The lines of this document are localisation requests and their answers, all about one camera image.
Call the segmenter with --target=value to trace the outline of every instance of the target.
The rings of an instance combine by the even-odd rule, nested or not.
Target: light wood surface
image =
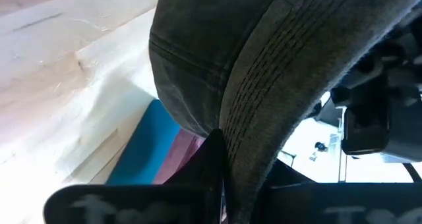
[[[0,0],[0,223],[43,223],[56,190],[106,181],[156,97],[156,1]]]

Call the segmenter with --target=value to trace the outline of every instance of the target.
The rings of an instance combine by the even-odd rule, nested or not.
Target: gray baseball cap
[[[419,1],[158,1],[150,60],[159,98],[183,128],[223,130],[234,223],[248,223],[301,119]]]

